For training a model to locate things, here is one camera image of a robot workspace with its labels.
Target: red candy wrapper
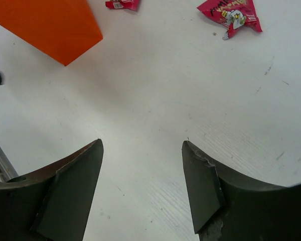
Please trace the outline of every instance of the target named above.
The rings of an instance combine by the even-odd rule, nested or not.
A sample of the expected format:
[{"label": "red candy wrapper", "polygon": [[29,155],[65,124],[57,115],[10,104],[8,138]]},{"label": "red candy wrapper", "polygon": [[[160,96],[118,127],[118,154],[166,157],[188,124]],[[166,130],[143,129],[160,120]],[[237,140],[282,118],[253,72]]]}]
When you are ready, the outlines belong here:
[{"label": "red candy wrapper", "polygon": [[207,0],[197,9],[211,20],[227,27],[224,40],[232,38],[242,26],[262,32],[253,0]]},{"label": "red candy wrapper", "polygon": [[130,9],[137,11],[139,0],[110,0],[106,2],[109,9]]}]

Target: silver metal pole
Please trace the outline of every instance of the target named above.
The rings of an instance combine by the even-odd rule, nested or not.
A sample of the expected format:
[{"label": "silver metal pole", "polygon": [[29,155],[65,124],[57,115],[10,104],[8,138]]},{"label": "silver metal pole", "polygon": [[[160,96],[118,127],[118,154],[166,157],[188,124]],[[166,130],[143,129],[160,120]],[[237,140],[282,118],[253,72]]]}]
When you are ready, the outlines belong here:
[{"label": "silver metal pole", "polygon": [[2,181],[8,182],[15,177],[18,177],[17,172],[0,148],[0,178]]}]

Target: candy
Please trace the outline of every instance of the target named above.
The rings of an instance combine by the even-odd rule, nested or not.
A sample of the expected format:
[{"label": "candy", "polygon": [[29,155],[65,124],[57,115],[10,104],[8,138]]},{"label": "candy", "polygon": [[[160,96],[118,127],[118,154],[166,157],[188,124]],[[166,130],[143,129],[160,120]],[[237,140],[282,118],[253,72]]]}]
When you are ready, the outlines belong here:
[{"label": "candy", "polygon": [[110,0],[106,2],[109,9],[130,9],[137,11],[139,0]]},{"label": "candy", "polygon": [[207,0],[197,9],[211,20],[227,27],[224,40],[232,38],[242,26],[262,32],[253,0]]}]

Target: orange block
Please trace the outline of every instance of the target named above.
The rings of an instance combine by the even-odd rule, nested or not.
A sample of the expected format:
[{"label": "orange block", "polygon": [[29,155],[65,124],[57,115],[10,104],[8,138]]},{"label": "orange block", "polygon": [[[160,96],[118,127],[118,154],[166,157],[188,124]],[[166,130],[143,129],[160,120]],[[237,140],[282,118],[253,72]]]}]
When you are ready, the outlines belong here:
[{"label": "orange block", "polygon": [[86,0],[0,0],[0,25],[64,65],[102,40]]}]

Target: white tabletop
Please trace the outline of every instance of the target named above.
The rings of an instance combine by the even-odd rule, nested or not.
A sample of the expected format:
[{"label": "white tabletop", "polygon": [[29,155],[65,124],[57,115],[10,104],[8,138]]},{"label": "white tabletop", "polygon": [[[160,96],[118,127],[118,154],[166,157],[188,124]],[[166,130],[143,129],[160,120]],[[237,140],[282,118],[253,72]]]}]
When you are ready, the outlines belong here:
[{"label": "white tabletop", "polygon": [[0,27],[0,145],[17,172],[103,140],[85,241],[198,240],[187,139],[251,177],[301,182],[301,1],[256,0],[264,32],[227,41],[203,0],[89,2],[104,40],[67,67]]}]

